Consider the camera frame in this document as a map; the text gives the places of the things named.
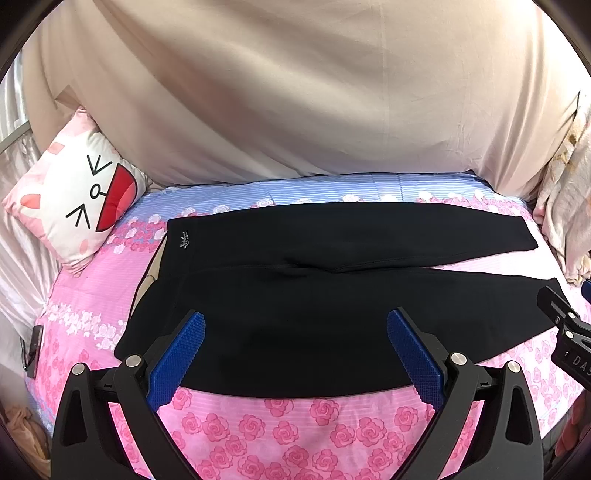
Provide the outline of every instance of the white blanket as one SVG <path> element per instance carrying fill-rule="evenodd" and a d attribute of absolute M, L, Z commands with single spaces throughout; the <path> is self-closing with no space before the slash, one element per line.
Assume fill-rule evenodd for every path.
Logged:
<path fill-rule="evenodd" d="M 534 219 L 554 249 L 566 279 L 591 276 L 591 95 L 579 93 L 573 125 L 548 164 Z"/>

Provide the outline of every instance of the red mouth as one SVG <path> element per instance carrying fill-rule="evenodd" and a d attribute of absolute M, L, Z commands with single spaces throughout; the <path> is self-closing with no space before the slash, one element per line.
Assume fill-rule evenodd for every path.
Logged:
<path fill-rule="evenodd" d="M 103 208 L 100 211 L 97 232 L 111 228 L 121 215 L 131 207 L 138 193 L 138 185 L 134 176 L 123 165 L 118 164 L 109 185 Z"/>

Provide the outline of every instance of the metal pivot screw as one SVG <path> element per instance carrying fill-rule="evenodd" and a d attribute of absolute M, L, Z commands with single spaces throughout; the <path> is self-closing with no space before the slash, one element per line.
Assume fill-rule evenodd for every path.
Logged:
<path fill-rule="evenodd" d="M 457 352 L 452 353 L 452 362 L 454 362 L 456 365 L 466 365 L 466 355 Z"/>
<path fill-rule="evenodd" d="M 509 370 L 511 370 L 513 373 L 518 374 L 521 371 L 521 365 L 518 364 L 517 362 L 514 362 L 513 360 L 511 360 L 508 364 L 507 364 L 507 368 Z"/>
<path fill-rule="evenodd" d="M 128 367 L 137 367 L 142 362 L 142 358 L 139 355 L 130 355 L 125 359 L 125 365 Z"/>
<path fill-rule="evenodd" d="M 74 375 L 80 375 L 84 371 L 84 364 L 76 364 L 72 367 L 72 373 Z"/>

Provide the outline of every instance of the blue striped fabric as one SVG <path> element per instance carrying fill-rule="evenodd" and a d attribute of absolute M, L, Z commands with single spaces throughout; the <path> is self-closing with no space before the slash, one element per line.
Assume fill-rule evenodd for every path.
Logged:
<path fill-rule="evenodd" d="M 428 192 L 444 199 L 461 195 L 471 199 L 475 191 L 487 198 L 500 197 L 471 173 L 444 174 L 352 174 L 291 180 L 269 180 L 244 185 L 204 185 L 186 189 L 169 187 L 140 199 L 128 210 L 123 222 L 150 215 L 162 218 L 219 213 L 253 206 L 306 202 L 416 202 Z"/>

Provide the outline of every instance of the pink pillow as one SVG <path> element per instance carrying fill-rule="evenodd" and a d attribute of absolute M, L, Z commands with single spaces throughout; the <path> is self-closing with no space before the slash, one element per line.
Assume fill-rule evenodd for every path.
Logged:
<path fill-rule="evenodd" d="M 2 205 L 78 275 L 148 182 L 80 107 Z"/>

